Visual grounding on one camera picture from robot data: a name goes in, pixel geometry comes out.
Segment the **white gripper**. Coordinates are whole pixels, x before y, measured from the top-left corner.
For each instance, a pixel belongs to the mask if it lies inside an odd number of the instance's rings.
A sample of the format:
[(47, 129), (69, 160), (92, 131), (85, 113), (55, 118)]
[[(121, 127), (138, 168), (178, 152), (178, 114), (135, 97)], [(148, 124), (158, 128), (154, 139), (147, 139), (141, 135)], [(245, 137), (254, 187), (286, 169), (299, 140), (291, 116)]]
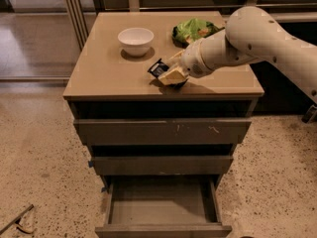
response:
[(158, 80), (163, 85), (175, 85), (185, 82), (188, 74), (201, 78), (224, 66), (238, 66), (251, 63), (254, 57), (234, 48), (226, 38), (224, 30), (207, 38), (191, 43), (185, 50), (179, 51), (168, 59), (170, 62), (180, 60), (180, 65), (165, 66)]

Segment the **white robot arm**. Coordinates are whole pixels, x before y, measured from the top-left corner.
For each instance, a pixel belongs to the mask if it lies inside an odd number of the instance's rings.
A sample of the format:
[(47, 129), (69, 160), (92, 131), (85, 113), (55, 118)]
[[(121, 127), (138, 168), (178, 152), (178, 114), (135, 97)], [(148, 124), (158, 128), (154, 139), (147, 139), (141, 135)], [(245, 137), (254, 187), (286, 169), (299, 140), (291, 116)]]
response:
[(258, 61), (272, 64), (317, 102), (317, 46), (290, 35), (270, 14), (253, 6), (236, 10), (224, 30), (191, 43), (170, 58), (168, 70), (158, 80), (179, 84), (224, 66)]

